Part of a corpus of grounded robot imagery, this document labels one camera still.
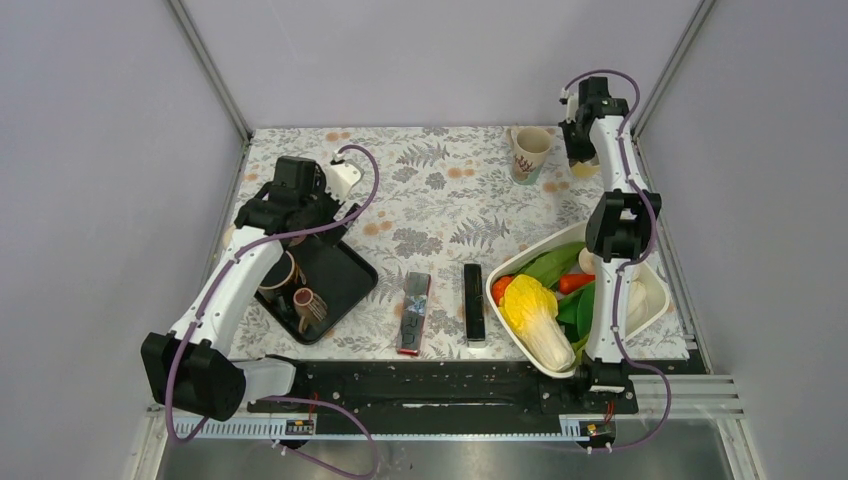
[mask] metal frame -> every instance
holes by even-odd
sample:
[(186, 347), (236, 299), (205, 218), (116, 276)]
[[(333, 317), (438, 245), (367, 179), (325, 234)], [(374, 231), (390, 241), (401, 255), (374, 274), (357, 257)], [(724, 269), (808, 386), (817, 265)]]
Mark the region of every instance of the metal frame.
[(188, 9), (183, 4), (183, 0), (165, 0), (165, 3), (170, 7), (177, 24), (191, 45), (195, 58), (200, 62), (203, 71), (206, 72), (206, 76), (212, 83), (213, 90), (215, 90), (215, 93), (221, 100), (224, 109), (227, 110), (227, 115), (230, 117), (233, 127), (235, 127), (243, 142), (249, 142), (252, 136), (250, 126), (245, 121), (227, 85), (224, 83), (218, 67), (212, 61), (212, 57), (209, 55), (209, 51), (206, 49), (206, 45), (204, 45), (197, 27), (194, 25), (191, 14), (189, 14)]
[(701, 0), (695, 8), (695, 12), (689, 19), (689, 23), (683, 30), (683, 34), (680, 36), (680, 39), (677, 41), (677, 45), (675, 45), (671, 57), (669, 57), (668, 62), (666, 62), (663, 67), (659, 80), (657, 80), (656, 85), (654, 85), (650, 95), (648, 95), (648, 99), (644, 104), (645, 106), (642, 107), (642, 109), (636, 114), (636, 120), (633, 122), (634, 138), (638, 138), (639, 135), (645, 131), (645, 127), (648, 125), (654, 110), (656, 110), (657, 105), (659, 105), (662, 100), (671, 80), (677, 73), (677, 69), (680, 68), (680, 64), (683, 63), (686, 53), (689, 52), (689, 49), (698, 37), (698, 32), (701, 31), (701, 27), (704, 26), (704, 22), (706, 22), (707, 18), (710, 16), (710, 12), (712, 12), (716, 1), (717, 0)]
[[(639, 138), (636, 138), (635, 141), (637, 150), (636, 162), (639, 169), (642, 171), (642, 178), (645, 179), (649, 188), (653, 188), (651, 171), (648, 168), (649, 162), (646, 159), (645, 150), (642, 148)], [(671, 284), (671, 288), (669, 290), (672, 298), (674, 299), (674, 305), (680, 313), (680, 318), (683, 320), (683, 330), (686, 335), (686, 341), (690, 344), (687, 345), (687, 349), (698, 350), (703, 358), (707, 372), (712, 373), (714, 371), (712, 361), (710, 360), (710, 355), (706, 347), (706, 342), (704, 341), (698, 316), (695, 312), (692, 295), (681, 272), (680, 262), (677, 260), (679, 256), (674, 248), (674, 242), (671, 239), (668, 229), (665, 228), (662, 217), (657, 219), (657, 231), (659, 234), (657, 252), (660, 255), (660, 259), (665, 266), (665, 272), (668, 275), (666, 281)]]
[[(233, 203), (234, 196), (237, 192), (239, 184), (239, 174), (241, 173), (244, 163), (249, 152), (249, 140), (251, 132), (249, 125), (242, 117), (235, 101), (230, 95), (226, 85), (221, 78), (218, 69), (216, 68), (212, 58), (206, 50), (197, 28), (189, 12), (187, 11), (182, 0), (167, 0), (175, 18), (183, 29), (189, 40), (191, 47), (194, 50), (195, 56), (204, 68), (209, 77), (213, 88), (218, 94), (224, 107), (226, 108), (234, 127), (239, 135), (245, 141), (244, 155), (241, 159), (238, 168), (235, 170), (233, 178), (233, 188), (228, 194), (227, 207), (222, 214), (221, 225), (219, 230), (223, 232), (230, 218), (229, 207)], [(662, 97), (669, 88), (671, 81), (674, 78), (677, 70), (680, 67), (683, 59), (690, 50), (698, 32), (703, 27), (710, 12), (715, 6), (716, 0), (702, 0), (692, 18), (687, 24), (683, 34), (678, 40), (675, 49), (666, 63), (661, 73), (660, 79), (652, 89), (648, 96), (645, 106), (637, 114), (634, 122), (633, 135), (637, 145), (638, 153), (637, 160), (639, 167), (644, 173), (645, 179), (650, 185), (651, 175), (647, 168), (644, 150), (641, 149), (639, 143), (639, 135), (644, 132), (653, 113), (659, 105)], [(699, 341), (703, 338), (701, 330), (698, 326), (697, 316), (693, 309), (691, 295), (686, 286), (685, 280), (680, 272), (680, 265), (677, 261), (677, 253), (674, 249), (674, 244), (665, 228), (662, 228), (660, 223), (660, 249), (659, 253), (666, 267), (666, 272), (669, 274), (668, 281), (672, 285), (672, 291), (675, 295), (675, 304), (680, 310), (683, 317), (683, 328), (686, 332), (687, 339), (691, 342), (690, 350), (699, 353), (708, 371), (712, 371), (712, 364), (709, 355), (703, 342)], [(213, 252), (218, 250), (217, 239), (213, 246)], [(212, 256), (208, 269), (211, 269), (215, 263), (215, 255)], [(666, 371), (670, 371), (673, 365), (662, 367)], [(763, 469), (760, 464), (756, 451), (753, 448), (751, 436), (745, 419), (745, 412), (742, 404), (736, 393), (736, 388), (733, 380), (729, 376), (718, 375), (673, 375), (670, 377), (672, 385), (672, 411), (671, 419), (713, 419), (719, 428), (721, 437), (725, 446), (725, 450), (730, 461), (734, 477), (745, 480), (759, 480), (762, 476)], [(639, 404), (639, 413), (635, 415), (620, 415), (622, 418), (657, 418), (662, 414), (665, 407), (665, 391), (659, 379), (649, 376), (633, 377), (633, 386), (636, 393), (636, 399)], [(221, 428), (214, 422), (210, 422), (207, 428), (200, 433), (199, 437), (203, 438), (268, 438), (265, 436), (269, 433), (272, 436), (273, 432), (279, 432), (280, 428), (285, 425), (285, 421), (292, 417), (303, 417), (302, 413), (250, 413), (246, 408), (242, 408), (228, 424), (229, 428)], [(577, 438), (575, 433), (575, 425), (580, 421), (599, 420), (600, 415), (597, 414), (580, 414), (580, 415), (560, 415), (560, 425), (562, 432), (556, 434), (512, 434), (512, 435), (381, 435), (379, 439), (385, 440), (503, 440), (503, 441), (526, 441), (532, 439), (544, 439), (546, 441), (574, 441)], [(197, 422), (197, 417), (179, 414), (175, 418), (177, 428), (188, 428)], [(361, 435), (320, 435), (309, 437), (312, 439), (364, 439)], [(128, 457), (124, 478), (131, 479), (153, 479), (159, 470), (159, 466), (164, 455), (167, 434), (164, 425), (164, 412), (159, 405), (152, 405), (148, 408), (147, 413), (142, 419), (141, 425), (138, 428), (136, 437), (133, 442), (132, 451)]]
[[(716, 422), (723, 440), (725, 452), (730, 462), (734, 478), (739, 480), (760, 480), (762, 466), (755, 450), (751, 447), (745, 412), (733, 379), (722, 375), (673, 375), (669, 377), (672, 387), (672, 412), (670, 419), (691, 420), (711, 419)], [(665, 407), (665, 389), (662, 383), (651, 376), (639, 376), (634, 379), (640, 412), (635, 415), (617, 415), (627, 419), (656, 419), (662, 415)], [(320, 423), (322, 413), (313, 415), (316, 425)], [(243, 406), (231, 420), (225, 424), (210, 421), (201, 430), (197, 438), (215, 439), (280, 439), (287, 420), (305, 419), (308, 413), (250, 413)], [(511, 435), (374, 435), (377, 440), (393, 441), (580, 441), (580, 422), (598, 421), (602, 415), (559, 415), (560, 434)], [(175, 415), (178, 432), (185, 434), (197, 424), (199, 418), (186, 413)], [(359, 434), (322, 434), (315, 436), (285, 436), (283, 440), (365, 440)], [(127, 469), (123, 478), (132, 480), (152, 480), (156, 478), (165, 450), (167, 434), (165, 432), (164, 410), (160, 405), (152, 405), (145, 415), (139, 434), (136, 436)]]

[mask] carrot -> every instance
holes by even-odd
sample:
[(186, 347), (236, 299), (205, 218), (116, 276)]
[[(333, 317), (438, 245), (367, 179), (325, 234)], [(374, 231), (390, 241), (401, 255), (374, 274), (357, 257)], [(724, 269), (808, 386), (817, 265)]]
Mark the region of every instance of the carrot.
[(492, 284), (492, 298), (495, 300), (495, 305), (501, 304), (501, 299), (506, 292), (506, 287), (512, 282), (512, 275), (506, 275), (499, 278)]
[(567, 273), (559, 277), (559, 293), (568, 295), (593, 280), (595, 276), (588, 273)]

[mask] metal floor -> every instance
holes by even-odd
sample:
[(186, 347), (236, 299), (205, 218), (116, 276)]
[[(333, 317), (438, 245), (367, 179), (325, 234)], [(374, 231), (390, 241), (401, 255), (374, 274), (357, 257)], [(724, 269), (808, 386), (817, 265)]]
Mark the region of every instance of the metal floor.
[[(638, 438), (645, 426), (618, 422), (619, 444)], [(652, 479), (733, 478), (718, 429), (708, 420), (673, 420), (649, 443), (612, 455), (563, 453), (571, 443), (379, 442), (379, 479)], [(363, 441), (315, 441), (303, 451), (357, 473), (370, 469)], [(335, 479), (341, 478), (294, 456), (281, 457), (270, 441), (194, 440), (168, 447), (159, 479)]]

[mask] remote control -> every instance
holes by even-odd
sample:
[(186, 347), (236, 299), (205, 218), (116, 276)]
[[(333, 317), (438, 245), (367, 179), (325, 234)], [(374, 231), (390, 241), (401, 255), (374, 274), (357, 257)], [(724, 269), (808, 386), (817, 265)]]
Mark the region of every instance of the remote control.
[(469, 348), (486, 346), (486, 322), (483, 318), (483, 270), (476, 263), (463, 267), (465, 281), (465, 338)]
[(410, 272), (403, 287), (403, 312), (400, 314), (400, 333), (397, 351), (415, 355), (421, 351), (424, 317), (427, 315), (427, 294), (430, 291), (430, 275)]

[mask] cup handle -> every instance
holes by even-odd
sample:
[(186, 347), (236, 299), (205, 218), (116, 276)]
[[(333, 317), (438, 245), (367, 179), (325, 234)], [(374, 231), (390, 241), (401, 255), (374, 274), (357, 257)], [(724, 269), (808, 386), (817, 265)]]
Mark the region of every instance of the cup handle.
[(513, 138), (514, 127), (506, 127), (506, 141), (509, 143), (510, 150), (515, 150), (515, 138)]

